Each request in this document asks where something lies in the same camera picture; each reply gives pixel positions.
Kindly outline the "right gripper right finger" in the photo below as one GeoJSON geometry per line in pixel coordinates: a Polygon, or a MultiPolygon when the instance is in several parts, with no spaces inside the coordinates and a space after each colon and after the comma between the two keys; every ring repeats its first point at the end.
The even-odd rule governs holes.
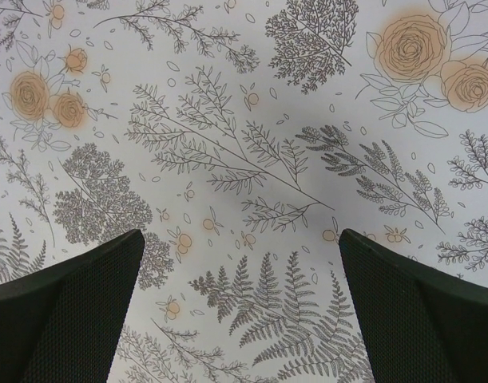
{"type": "Polygon", "coordinates": [[[488,382],[488,288],[351,229],[339,249],[377,382],[488,382]]]}

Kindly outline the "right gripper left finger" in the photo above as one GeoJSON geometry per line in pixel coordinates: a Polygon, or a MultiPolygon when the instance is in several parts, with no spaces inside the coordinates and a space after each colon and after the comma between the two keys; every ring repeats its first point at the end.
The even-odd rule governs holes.
{"type": "Polygon", "coordinates": [[[105,382],[143,254],[131,230],[0,284],[0,382],[105,382]]]}

